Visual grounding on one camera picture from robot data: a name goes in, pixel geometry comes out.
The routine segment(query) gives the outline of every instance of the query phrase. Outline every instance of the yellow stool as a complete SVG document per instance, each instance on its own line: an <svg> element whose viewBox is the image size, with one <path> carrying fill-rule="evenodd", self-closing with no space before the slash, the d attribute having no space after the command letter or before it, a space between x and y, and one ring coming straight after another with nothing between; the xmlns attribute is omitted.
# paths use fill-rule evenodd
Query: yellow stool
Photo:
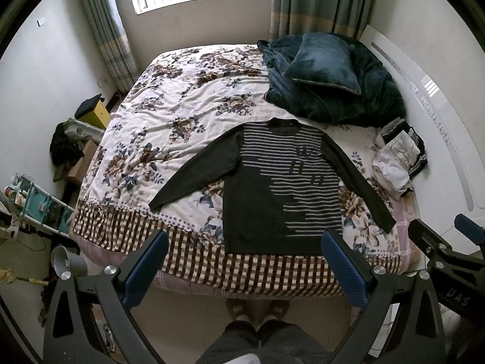
<svg viewBox="0 0 485 364"><path fill-rule="evenodd" d="M111 116L106 108L104 108L103 101L104 98L101 97L101 94L84 101L81 105L79 105L74 117L82 122L89 123L100 129L106 129L110 122Z"/></svg>

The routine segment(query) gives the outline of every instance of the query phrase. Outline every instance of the wooden stick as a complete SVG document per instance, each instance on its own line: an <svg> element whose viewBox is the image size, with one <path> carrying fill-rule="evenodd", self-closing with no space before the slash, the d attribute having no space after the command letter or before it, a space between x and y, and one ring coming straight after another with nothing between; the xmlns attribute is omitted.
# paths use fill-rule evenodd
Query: wooden stick
<svg viewBox="0 0 485 364"><path fill-rule="evenodd" d="M6 283L13 283L16 279L19 281L29 282L33 284L40 284L42 286L49 286L49 282L47 281L41 281L40 279L24 278L24 277L17 276L17 274L15 273L15 270L12 268L9 268L7 270L0 269L0 281L5 281Z"/></svg>

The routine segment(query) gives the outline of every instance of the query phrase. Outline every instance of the sweater collar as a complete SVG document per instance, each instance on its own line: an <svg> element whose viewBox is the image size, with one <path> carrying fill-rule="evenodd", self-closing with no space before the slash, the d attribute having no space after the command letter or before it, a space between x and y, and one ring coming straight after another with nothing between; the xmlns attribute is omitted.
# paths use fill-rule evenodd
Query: sweater collar
<svg viewBox="0 0 485 364"><path fill-rule="evenodd" d="M296 119L272 118L266 123L268 129L276 135L291 136L300 131L302 124Z"/></svg>

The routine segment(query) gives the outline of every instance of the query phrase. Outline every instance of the sock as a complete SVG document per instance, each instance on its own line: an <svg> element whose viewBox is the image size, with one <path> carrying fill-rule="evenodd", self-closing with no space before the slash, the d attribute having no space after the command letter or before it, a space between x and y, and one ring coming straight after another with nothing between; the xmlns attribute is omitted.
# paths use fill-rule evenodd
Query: sock
<svg viewBox="0 0 485 364"><path fill-rule="evenodd" d="M263 319L263 323L266 323L268 320L278 320L278 318L275 315L268 315Z"/></svg>
<svg viewBox="0 0 485 364"><path fill-rule="evenodd" d="M251 319L248 315L239 315L238 317L236 317L236 320L251 323Z"/></svg>
<svg viewBox="0 0 485 364"><path fill-rule="evenodd" d="M274 306L273 307L273 312L276 312L278 315L282 315L283 314L283 308L282 307L278 307L278 306Z"/></svg>

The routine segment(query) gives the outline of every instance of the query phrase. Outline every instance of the blue gripper pad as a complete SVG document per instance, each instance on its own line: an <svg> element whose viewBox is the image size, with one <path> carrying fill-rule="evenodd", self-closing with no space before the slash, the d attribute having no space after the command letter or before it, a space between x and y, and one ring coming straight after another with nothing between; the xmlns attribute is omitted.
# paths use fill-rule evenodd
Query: blue gripper pad
<svg viewBox="0 0 485 364"><path fill-rule="evenodd" d="M367 284L362 274L329 231L322 234L321 242L322 254L339 281L349 304L363 309L369 299Z"/></svg>
<svg viewBox="0 0 485 364"><path fill-rule="evenodd" d="M475 245L485 244L485 229L468 219L464 214L458 214L455 217L454 224L455 228Z"/></svg>
<svg viewBox="0 0 485 364"><path fill-rule="evenodd" d="M155 277L160 264L168 253L168 236L165 231L159 231L145 254L135 265L125 282L125 293L121 300L123 306L131 309L140 305L145 293Z"/></svg>

